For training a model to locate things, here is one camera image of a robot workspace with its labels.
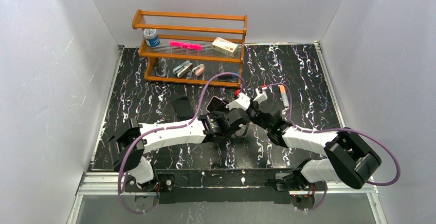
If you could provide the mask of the black smartphone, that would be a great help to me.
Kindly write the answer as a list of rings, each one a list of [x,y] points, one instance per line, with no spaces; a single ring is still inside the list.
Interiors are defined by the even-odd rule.
[[[178,121],[190,122],[195,115],[187,96],[176,98],[173,101],[173,107]]]

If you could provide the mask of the phone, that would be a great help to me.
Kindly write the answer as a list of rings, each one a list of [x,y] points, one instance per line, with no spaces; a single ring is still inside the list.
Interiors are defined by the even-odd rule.
[[[227,114],[229,113],[229,109],[227,108],[228,103],[229,102],[225,99],[213,96],[207,104],[206,111],[215,114]]]

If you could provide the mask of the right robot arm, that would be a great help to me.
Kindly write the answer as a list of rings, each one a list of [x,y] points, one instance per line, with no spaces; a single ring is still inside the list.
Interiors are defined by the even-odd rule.
[[[380,156],[350,129],[325,132],[292,125],[269,102],[251,102],[247,113],[252,123],[266,130],[274,145],[299,148],[325,157],[303,161],[294,172],[294,182],[336,181],[361,189],[382,164]]]

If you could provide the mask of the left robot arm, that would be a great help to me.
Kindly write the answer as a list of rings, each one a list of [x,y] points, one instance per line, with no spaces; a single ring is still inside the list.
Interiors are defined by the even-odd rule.
[[[138,185],[156,179],[154,167],[144,154],[179,144],[226,141],[248,123],[250,117],[241,108],[228,113],[213,111],[173,123],[143,124],[130,119],[109,139],[113,170],[118,173],[118,192],[125,189],[122,180],[126,174],[133,176]]]

